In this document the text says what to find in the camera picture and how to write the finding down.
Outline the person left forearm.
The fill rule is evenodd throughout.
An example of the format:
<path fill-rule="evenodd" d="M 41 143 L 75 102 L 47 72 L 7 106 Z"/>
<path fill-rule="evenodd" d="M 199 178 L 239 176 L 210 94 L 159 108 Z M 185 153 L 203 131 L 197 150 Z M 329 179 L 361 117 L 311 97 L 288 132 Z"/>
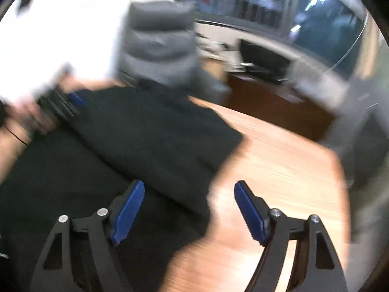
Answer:
<path fill-rule="evenodd" d="M 6 180 L 9 172 L 30 143 L 28 131 L 14 119 L 7 119 L 1 127 L 0 181 Z"/>

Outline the person left hand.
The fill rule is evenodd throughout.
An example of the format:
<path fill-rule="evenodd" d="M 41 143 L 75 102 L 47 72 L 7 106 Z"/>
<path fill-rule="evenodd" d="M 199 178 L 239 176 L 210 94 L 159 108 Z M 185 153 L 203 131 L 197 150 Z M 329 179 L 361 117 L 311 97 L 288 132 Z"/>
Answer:
<path fill-rule="evenodd" d="M 8 104 L 5 111 L 11 119 L 29 133 L 40 132 L 46 134 L 57 126 L 56 120 L 41 110 L 33 99 Z"/>

